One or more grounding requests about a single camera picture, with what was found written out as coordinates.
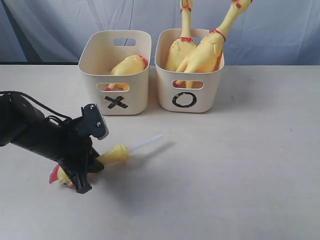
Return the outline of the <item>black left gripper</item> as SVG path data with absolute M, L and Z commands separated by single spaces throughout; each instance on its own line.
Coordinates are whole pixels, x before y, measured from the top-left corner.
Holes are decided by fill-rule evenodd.
M 91 135 L 82 136 L 78 132 L 77 126 L 81 118 L 49 118 L 49 123 L 54 128 L 54 133 L 50 135 L 49 159 L 62 167 L 67 178 L 66 186 L 79 194 L 85 194 L 92 189 L 88 173 L 99 173 L 104 165 L 98 161 L 100 155 L 93 148 Z

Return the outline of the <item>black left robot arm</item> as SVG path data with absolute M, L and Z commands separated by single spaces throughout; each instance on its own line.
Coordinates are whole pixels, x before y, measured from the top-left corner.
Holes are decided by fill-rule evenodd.
M 81 108 L 81 116 L 58 113 L 20 91 L 0 93 L 0 145 L 13 144 L 57 162 L 79 194 L 92 189 L 88 173 L 98 173 L 92 137 L 103 140 L 107 124 L 95 103 Z

